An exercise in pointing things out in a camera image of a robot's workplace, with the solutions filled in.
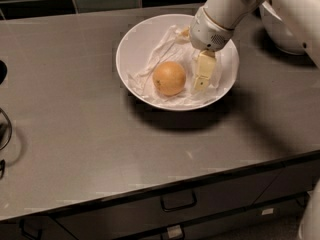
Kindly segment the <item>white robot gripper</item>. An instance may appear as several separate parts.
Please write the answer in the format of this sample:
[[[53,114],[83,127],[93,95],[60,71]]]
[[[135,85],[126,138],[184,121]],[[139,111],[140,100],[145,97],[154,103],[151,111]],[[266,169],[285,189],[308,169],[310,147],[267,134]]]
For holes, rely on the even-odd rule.
[[[204,7],[198,9],[190,27],[186,27],[178,33],[177,43],[190,41],[195,49],[204,50],[197,57],[193,83],[193,89],[196,92],[204,91],[209,86],[217,62],[214,52],[222,50],[232,36],[233,31],[217,25],[208,16]]]

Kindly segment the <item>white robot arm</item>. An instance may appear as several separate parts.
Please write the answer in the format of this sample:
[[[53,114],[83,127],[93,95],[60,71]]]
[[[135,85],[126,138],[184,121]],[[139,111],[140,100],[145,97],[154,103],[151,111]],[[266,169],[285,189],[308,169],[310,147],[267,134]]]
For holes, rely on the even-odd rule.
[[[320,67],[320,0],[207,0],[189,27],[192,46],[200,51],[222,50],[240,21],[263,3],[271,6]]]

